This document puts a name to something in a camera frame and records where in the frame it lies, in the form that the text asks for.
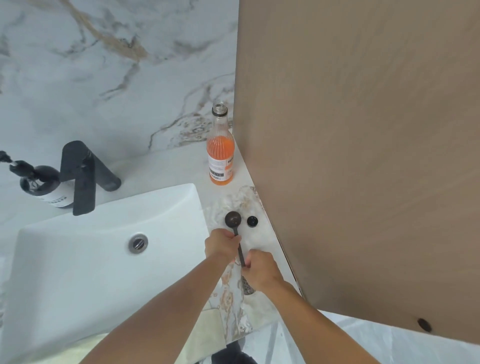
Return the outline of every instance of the marble countertop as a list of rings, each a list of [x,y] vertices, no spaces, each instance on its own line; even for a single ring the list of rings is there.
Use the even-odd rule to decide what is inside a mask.
[[[243,237],[242,248],[246,253],[251,248],[270,251],[278,263],[285,280],[297,287],[287,259],[276,238],[268,217],[248,173],[239,150],[235,151],[233,181],[226,186],[217,186],[210,181],[205,142],[183,146],[167,151],[151,153],[109,165],[109,168],[121,178],[122,187],[114,192],[105,192],[97,188],[97,205],[136,194],[183,183],[194,183],[209,230],[222,225],[219,214],[230,207],[247,204],[255,211],[259,226],[263,228],[240,230]],[[0,282],[8,285],[14,243],[18,230],[25,225],[46,220],[66,212],[52,208],[44,202],[23,193],[17,183],[0,186],[0,266],[3,272]],[[210,298],[210,304],[220,309],[227,343],[235,341],[252,331],[248,318],[242,309],[243,292],[241,288],[240,264],[230,264],[222,276],[222,285],[218,285]]]

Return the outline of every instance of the white sink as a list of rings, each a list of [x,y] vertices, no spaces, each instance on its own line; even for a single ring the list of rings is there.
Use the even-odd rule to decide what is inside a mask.
[[[148,238],[139,254],[136,234]],[[140,194],[26,226],[7,292],[1,362],[108,332],[204,259],[193,184]]]

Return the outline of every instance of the black faucet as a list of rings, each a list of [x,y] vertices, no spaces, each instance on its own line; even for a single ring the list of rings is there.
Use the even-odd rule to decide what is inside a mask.
[[[75,180],[73,214],[88,214],[95,209],[96,184],[105,191],[115,191],[121,180],[80,140],[65,144],[61,156],[60,182]]]

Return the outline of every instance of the wood partition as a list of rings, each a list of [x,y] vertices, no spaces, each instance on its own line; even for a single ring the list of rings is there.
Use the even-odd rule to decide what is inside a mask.
[[[480,2],[240,0],[234,135],[310,303],[480,343]]]

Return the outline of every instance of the marble wall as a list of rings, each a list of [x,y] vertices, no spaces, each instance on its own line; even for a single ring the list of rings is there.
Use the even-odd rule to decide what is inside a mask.
[[[0,150],[58,168],[76,139],[106,163],[204,140],[233,106],[238,1],[2,0]]]

